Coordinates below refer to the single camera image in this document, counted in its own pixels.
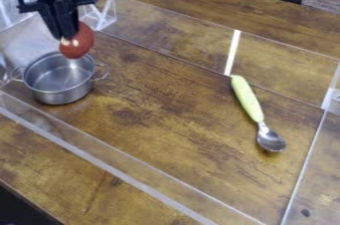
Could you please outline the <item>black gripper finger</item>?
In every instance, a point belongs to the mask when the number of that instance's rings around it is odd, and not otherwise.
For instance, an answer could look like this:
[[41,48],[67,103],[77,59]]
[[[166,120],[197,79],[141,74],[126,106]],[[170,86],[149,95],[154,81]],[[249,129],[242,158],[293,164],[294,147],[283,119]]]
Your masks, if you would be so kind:
[[71,40],[79,32],[79,10],[69,0],[57,0],[54,4],[62,36]]
[[49,27],[49,30],[55,39],[62,38],[62,31],[59,28],[59,22],[57,18],[57,12],[54,7],[50,4],[42,4],[39,9],[41,16],[45,20],[45,23]]

